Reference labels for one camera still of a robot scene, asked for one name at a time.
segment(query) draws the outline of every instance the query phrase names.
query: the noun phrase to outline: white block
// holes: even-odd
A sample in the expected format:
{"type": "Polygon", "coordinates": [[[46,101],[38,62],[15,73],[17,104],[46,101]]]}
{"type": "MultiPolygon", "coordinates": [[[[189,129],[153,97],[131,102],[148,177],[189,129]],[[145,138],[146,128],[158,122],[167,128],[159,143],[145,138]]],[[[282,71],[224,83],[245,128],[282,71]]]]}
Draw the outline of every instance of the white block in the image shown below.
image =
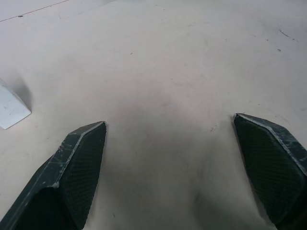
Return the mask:
{"type": "Polygon", "coordinates": [[[23,101],[0,79],[0,126],[7,129],[30,114],[23,101]]]}

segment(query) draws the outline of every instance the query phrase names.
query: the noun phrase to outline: white floor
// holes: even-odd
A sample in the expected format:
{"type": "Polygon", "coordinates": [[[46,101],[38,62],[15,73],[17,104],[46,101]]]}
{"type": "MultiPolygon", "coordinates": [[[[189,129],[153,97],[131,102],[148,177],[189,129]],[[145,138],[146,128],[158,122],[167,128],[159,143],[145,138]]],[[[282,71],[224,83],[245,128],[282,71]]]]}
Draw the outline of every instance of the white floor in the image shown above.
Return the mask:
{"type": "MultiPolygon", "coordinates": [[[[57,3],[0,2],[0,21],[57,3]]],[[[0,77],[32,114],[0,130],[0,219],[76,128],[105,120],[86,230],[274,229],[236,112],[307,147],[304,0],[69,0],[0,22],[0,77]]]]}

